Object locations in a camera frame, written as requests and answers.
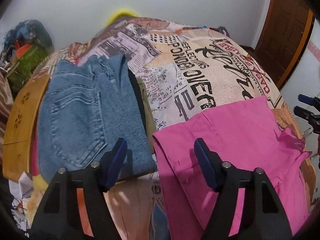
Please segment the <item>printed newspaper-pattern bedspread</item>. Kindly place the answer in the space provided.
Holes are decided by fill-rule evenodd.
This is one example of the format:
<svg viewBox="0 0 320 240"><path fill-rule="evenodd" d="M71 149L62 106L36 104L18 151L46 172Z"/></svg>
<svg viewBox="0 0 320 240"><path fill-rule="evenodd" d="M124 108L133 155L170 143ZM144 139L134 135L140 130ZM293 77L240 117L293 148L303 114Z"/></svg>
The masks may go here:
<svg viewBox="0 0 320 240"><path fill-rule="evenodd" d="M202 54L204 49L219 51ZM34 70L30 84L50 75L60 60L82 66L89 56L125 53L128 67L146 86L156 130L191 118L191 114L227 103L266 96L281 130L303 135L279 89L242 47L217 30L192 28L152 18L128 18L104 28L87 44L72 43L46 57ZM123 239L170 239L157 172L120 183L105 195ZM141 225L129 223L130 210L141 211Z"/></svg>

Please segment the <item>olive green folded garment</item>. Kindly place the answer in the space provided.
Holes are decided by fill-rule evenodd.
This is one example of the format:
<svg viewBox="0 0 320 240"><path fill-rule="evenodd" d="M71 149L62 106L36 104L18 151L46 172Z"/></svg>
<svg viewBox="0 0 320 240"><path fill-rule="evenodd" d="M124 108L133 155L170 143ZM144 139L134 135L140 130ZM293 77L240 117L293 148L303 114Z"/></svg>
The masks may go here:
<svg viewBox="0 0 320 240"><path fill-rule="evenodd" d="M153 147L153 142L152 142L152 134L154 132L156 132L156 126L155 126L155 121L152 115L152 111L149 105L149 101L148 101L148 95L147 95L147 90L146 90L146 86L143 82L143 80L141 78L137 78L137 83L139 85L140 88L140 93L141 93L141 97L142 97L142 102L143 102L143 106L144 106L144 111L145 111L145 129L146 129L146 136L148 139L148 143L149 143L149 148L152 154L155 153L154 147Z"/></svg>

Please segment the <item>pile of clothes on basket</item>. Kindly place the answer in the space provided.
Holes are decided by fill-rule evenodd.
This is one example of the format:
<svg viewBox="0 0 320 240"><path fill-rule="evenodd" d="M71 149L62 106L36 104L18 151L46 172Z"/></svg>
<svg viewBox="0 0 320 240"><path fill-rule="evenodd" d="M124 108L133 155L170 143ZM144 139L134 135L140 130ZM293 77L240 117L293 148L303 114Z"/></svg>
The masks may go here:
<svg viewBox="0 0 320 240"><path fill-rule="evenodd" d="M26 20L20 22L14 29L7 32L3 40L3 50L1 51L1 63L10 61L15 52L15 42L20 41L23 45L39 44L44 48L50 47L52 39L43 24L38 20Z"/></svg>

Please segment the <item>pink pants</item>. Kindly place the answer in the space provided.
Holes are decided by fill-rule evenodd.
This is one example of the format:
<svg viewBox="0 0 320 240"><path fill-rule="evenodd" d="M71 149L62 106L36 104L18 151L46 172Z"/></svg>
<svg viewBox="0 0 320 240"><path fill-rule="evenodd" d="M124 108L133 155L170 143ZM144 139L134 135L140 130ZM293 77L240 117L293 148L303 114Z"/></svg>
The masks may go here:
<svg viewBox="0 0 320 240"><path fill-rule="evenodd" d="M309 216L300 166L310 157L305 141L290 128L281 130L264 96L207 109L186 122L153 135L168 227L172 239L200 239L217 194L203 176L194 142L235 167L262 168L297 233Z"/></svg>

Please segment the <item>white crumpled paper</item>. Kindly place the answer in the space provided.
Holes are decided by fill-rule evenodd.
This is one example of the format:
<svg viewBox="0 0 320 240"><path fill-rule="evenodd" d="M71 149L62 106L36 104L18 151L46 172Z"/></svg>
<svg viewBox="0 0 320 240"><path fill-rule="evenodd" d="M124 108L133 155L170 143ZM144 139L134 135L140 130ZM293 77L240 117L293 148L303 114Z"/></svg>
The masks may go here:
<svg viewBox="0 0 320 240"><path fill-rule="evenodd" d="M13 196L10 208L11 213L17 227L26 234L30 229L27 214L27 203L29 202L33 192L33 181L31 175L23 172L18 179L18 182L9 180L9 190Z"/></svg>

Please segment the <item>wooden door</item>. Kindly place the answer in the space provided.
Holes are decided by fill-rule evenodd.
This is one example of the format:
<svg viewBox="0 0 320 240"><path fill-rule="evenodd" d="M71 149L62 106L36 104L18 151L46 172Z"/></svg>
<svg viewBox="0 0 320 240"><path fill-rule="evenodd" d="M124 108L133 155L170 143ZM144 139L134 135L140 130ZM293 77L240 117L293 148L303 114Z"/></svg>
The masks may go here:
<svg viewBox="0 0 320 240"><path fill-rule="evenodd" d="M270 0L255 54L278 88L295 70L315 18L305 0Z"/></svg>

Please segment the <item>green storage basket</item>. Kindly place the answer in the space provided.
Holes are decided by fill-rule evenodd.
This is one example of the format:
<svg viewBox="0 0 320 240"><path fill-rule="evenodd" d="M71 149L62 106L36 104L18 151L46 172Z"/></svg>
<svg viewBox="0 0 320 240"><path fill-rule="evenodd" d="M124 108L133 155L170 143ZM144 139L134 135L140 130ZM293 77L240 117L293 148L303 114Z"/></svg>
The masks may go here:
<svg viewBox="0 0 320 240"><path fill-rule="evenodd" d="M28 45L22 56L8 71L7 79L13 93L19 92L31 77L34 69L48 56L39 45Z"/></svg>

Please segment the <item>folded blue jeans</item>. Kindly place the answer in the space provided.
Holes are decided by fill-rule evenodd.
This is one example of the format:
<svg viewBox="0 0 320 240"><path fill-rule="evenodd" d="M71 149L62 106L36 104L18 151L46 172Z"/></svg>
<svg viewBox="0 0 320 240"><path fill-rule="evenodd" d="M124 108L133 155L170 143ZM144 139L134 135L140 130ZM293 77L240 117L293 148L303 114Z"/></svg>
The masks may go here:
<svg viewBox="0 0 320 240"><path fill-rule="evenodd" d="M126 57L91 56L83 66L61 60L42 99L38 163L46 182L56 171L85 168L112 150L119 138L127 154L118 179L155 172Z"/></svg>

